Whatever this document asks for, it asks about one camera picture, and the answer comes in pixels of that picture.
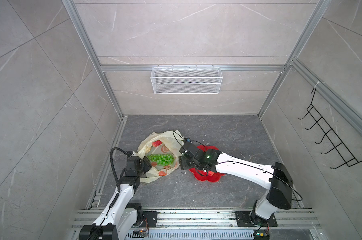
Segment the aluminium frame rail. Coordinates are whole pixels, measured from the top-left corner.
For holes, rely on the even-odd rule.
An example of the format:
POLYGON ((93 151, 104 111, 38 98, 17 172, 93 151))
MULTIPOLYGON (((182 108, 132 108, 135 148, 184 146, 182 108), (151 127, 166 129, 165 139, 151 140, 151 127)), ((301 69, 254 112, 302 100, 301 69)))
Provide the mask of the aluminium frame rail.
POLYGON ((93 45, 91 43, 91 40, 90 40, 90 38, 89 38, 89 36, 88 36, 88 34, 86 32, 86 29, 85 29, 85 27, 83 25, 83 22, 82 22, 82 20, 80 18, 80 15, 79 15, 79 13, 78 13, 78 11, 76 9, 76 6, 75 6, 74 2, 71 1, 71 0, 63 0, 62 2, 63 2, 64 6, 66 8, 66 11, 67 11, 73 25, 74 25, 74 28, 76 29, 76 31, 77 31, 77 33, 79 35, 79 38, 80 38, 80 40, 81 40, 81 42, 82 42, 88 56, 89 56, 90 61, 94 65, 96 73, 99 76, 99 78, 100 78, 100 80, 101 80, 101 82, 102 82, 102 84, 103 84, 103 86, 104 86, 104 88, 105 88, 105 90, 107 92, 107 95, 110 98, 111 103, 112 103, 112 105, 113 105, 113 107, 114 107, 114 109, 115 109, 115 111, 116 111, 116 113, 117 113, 117 115, 119 117, 119 119, 122 120, 124 118, 124 114, 123 114, 123 112, 121 110, 121 107, 120 107, 118 101, 117 101, 117 98, 116 98, 116 96, 114 94, 114 91, 112 89, 112 86, 111 86, 109 80, 107 79, 105 73, 101 69, 101 63, 99 61, 99 58, 98 58, 98 56, 96 54, 96 51, 95 51, 95 49, 94 49, 94 47, 93 47, 93 45))

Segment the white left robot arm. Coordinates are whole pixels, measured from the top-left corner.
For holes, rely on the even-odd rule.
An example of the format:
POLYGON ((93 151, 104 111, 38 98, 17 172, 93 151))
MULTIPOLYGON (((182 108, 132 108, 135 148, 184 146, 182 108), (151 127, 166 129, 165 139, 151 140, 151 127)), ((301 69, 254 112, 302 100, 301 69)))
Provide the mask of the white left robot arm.
POLYGON ((141 204, 131 204, 142 175, 152 168, 146 157, 131 156, 113 197, 100 216, 91 224, 84 225, 79 232, 80 240, 123 240, 133 226, 140 226, 143 221, 141 204))

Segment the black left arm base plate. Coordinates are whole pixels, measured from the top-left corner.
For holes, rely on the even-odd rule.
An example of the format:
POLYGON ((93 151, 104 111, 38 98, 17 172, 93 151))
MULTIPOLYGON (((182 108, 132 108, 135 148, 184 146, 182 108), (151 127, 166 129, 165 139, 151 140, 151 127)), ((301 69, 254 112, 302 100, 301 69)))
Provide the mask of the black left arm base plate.
POLYGON ((157 226, 159 212, 143 211, 138 212, 138 219, 133 224, 134 228, 155 228, 157 226))

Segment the red fake strawberry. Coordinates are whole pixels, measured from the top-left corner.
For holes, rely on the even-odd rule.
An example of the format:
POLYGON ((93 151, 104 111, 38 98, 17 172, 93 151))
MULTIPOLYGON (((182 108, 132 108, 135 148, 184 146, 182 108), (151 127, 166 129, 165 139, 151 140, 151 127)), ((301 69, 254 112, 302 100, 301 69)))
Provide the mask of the red fake strawberry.
POLYGON ((162 144, 163 144, 162 141, 157 140, 157 141, 155 141, 155 142, 152 142, 152 147, 156 148, 156 147, 158 147, 158 146, 160 146, 160 145, 162 145, 162 144))

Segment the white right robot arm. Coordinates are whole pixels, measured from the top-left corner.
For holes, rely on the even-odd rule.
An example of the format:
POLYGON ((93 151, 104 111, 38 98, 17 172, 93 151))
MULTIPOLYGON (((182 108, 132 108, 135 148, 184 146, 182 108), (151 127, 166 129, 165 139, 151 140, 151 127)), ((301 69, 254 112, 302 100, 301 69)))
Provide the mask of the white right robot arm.
POLYGON ((293 180, 281 163, 260 165, 234 158, 219 150, 209 149, 204 152, 194 147, 182 147, 180 153, 179 162, 183 170, 195 168, 197 174, 214 172, 233 175, 266 189, 250 213, 249 219, 253 225, 266 224, 279 209, 292 208, 293 180))

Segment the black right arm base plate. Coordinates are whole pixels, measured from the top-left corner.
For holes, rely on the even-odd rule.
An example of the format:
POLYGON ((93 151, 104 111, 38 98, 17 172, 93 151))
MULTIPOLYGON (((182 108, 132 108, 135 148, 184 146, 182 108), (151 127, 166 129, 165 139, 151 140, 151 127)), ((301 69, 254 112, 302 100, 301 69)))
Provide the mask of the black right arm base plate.
POLYGON ((275 215, 267 220, 253 214, 252 211, 234 211, 238 227, 277 227, 275 215))

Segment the red flower-shaped plate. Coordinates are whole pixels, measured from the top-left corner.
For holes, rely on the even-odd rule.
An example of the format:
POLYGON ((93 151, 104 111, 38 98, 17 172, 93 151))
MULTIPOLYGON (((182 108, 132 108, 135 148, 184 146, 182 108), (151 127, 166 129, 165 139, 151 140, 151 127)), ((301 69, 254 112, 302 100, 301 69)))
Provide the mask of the red flower-shaped plate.
MULTIPOLYGON (((214 147, 214 146, 203 146, 203 145, 199 145, 198 146, 198 149, 202 150, 203 152, 206 152, 207 150, 219 150, 218 148, 214 147)), ((220 178, 222 176, 224 176, 225 174, 222 174, 222 173, 215 173, 215 172, 212 172, 212 171, 209 171, 208 173, 205 173, 203 171, 199 171, 199 170, 196 170, 195 168, 192 168, 192 169, 189 169, 190 172, 193 173, 194 177, 200 181, 200 182, 203 182, 203 181, 209 181, 211 183, 216 183, 220 180, 220 178)))

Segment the green fake grape bunch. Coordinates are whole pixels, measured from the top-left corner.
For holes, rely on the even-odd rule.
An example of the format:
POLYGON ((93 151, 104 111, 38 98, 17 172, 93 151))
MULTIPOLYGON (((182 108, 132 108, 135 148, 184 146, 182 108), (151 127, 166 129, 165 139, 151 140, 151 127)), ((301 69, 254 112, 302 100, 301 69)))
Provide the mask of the green fake grape bunch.
POLYGON ((172 154, 151 154, 147 155, 147 158, 152 163, 156 163, 160 166, 170 166, 175 161, 175 158, 172 154))

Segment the cream plastic bag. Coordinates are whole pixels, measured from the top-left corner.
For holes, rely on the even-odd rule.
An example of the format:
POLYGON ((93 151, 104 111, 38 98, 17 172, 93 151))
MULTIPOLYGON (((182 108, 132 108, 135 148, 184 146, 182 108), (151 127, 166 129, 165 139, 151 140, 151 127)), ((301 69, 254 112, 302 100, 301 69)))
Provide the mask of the cream plastic bag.
POLYGON ((152 133, 140 143, 134 155, 140 158, 147 157, 152 167, 141 177, 141 182, 151 183, 170 175, 180 166, 179 150, 183 139, 179 131, 167 131, 161 134, 152 133))

